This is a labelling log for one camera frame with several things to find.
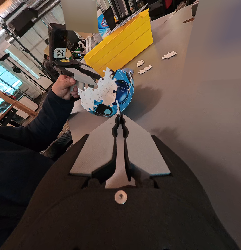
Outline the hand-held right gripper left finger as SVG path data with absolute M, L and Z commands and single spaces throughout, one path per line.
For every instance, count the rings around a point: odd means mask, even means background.
M 119 115 L 116 114 L 94 129 L 73 164 L 70 174 L 106 182 L 116 169 L 116 137 Z

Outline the blue and white puzzle ball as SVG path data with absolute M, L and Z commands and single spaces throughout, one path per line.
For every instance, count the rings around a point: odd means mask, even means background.
M 103 78 L 98 80 L 94 88 L 78 88 L 82 107 L 89 113 L 111 117 L 117 112 L 116 100 L 119 102 L 121 112 L 130 104 L 134 94 L 134 79 L 122 69 L 113 71 L 108 67 L 103 70 Z

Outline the white wipes canister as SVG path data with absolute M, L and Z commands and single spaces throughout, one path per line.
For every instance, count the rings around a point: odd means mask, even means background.
M 102 39 L 105 39 L 110 34 L 112 21 L 115 23 L 111 7 L 105 11 L 102 11 L 100 7 L 97 8 L 98 32 Z

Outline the black hanging box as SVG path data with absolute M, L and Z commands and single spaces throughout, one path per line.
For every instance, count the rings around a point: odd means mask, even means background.
M 34 26 L 33 18 L 38 18 L 38 11 L 33 8 L 26 8 L 10 22 L 10 25 L 15 28 L 14 33 L 19 38 Z

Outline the yellow plastic bin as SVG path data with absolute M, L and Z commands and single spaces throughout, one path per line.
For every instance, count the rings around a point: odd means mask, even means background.
M 84 59 L 103 76 L 107 67 L 114 71 L 122 69 L 152 43 L 149 10 L 146 9 L 109 34 Z

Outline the wooden workbench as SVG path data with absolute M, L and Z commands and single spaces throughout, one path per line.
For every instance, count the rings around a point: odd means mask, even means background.
M 19 110 L 25 112 L 26 114 L 28 114 L 28 116 L 31 116 L 33 118 L 35 118 L 38 114 L 33 111 L 32 109 L 28 108 L 27 106 L 25 106 L 24 104 L 20 103 L 19 101 L 10 98 L 9 96 L 5 95 L 2 91 L 0 91 L 0 98 L 2 98 L 3 100 L 5 100 L 7 103 L 9 103 L 9 107 L 6 109 L 6 111 L 2 112 L 0 114 L 0 121 L 2 120 L 3 117 L 6 116 L 6 114 L 12 109 L 12 108 L 18 108 Z

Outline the white lattice rack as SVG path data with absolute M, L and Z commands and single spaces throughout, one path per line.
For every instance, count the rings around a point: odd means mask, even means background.
M 91 37 L 91 36 L 87 36 L 87 38 L 86 38 L 86 46 L 85 46 L 86 53 L 91 51 L 92 45 L 94 45 L 94 38 Z

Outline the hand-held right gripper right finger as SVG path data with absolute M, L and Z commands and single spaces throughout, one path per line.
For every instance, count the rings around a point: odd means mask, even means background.
M 121 125 L 127 186 L 135 187 L 145 179 L 170 175 L 171 171 L 152 135 L 123 114 Z

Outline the person's left hand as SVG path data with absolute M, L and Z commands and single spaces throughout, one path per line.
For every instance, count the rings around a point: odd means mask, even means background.
M 51 89 L 55 95 L 64 100 L 70 100 L 71 97 L 77 100 L 80 99 L 80 96 L 78 94 L 78 87 L 75 83 L 75 79 L 66 75 L 60 75 Z

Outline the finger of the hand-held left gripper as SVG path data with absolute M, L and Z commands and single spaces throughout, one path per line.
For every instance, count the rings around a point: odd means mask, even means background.
M 91 88 L 94 88 L 97 85 L 93 78 L 87 76 L 84 73 L 81 73 L 80 70 L 71 67 L 65 67 L 65 69 L 73 73 L 74 79 L 76 80 L 76 82 L 78 82 L 76 83 L 76 85 L 79 89 L 83 89 L 85 87 L 85 84 Z
M 101 76 L 98 74 L 98 72 L 96 72 L 93 68 L 91 68 L 88 65 L 81 64 L 79 66 L 79 70 L 81 73 L 84 73 L 93 79 L 99 80 L 101 78 Z

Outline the person's left forearm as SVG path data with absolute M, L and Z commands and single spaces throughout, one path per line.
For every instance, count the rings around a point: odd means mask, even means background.
M 62 131 L 74 102 L 63 99 L 50 90 L 37 117 L 24 130 L 26 147 L 36 152 L 47 149 Z

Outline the white flat panel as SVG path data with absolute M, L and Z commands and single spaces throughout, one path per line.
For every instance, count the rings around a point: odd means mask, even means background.
M 120 24 L 118 24 L 111 32 L 113 33 L 115 30 L 117 30 L 118 28 L 120 28 L 121 26 L 125 25 L 128 21 L 132 20 L 134 17 L 136 17 L 139 13 L 141 13 L 142 11 L 145 10 L 145 8 L 148 6 L 148 4 L 144 5 L 140 10 L 136 11 L 135 13 L 133 13 L 131 16 L 129 16 L 128 18 L 126 18 L 124 21 L 122 21 Z

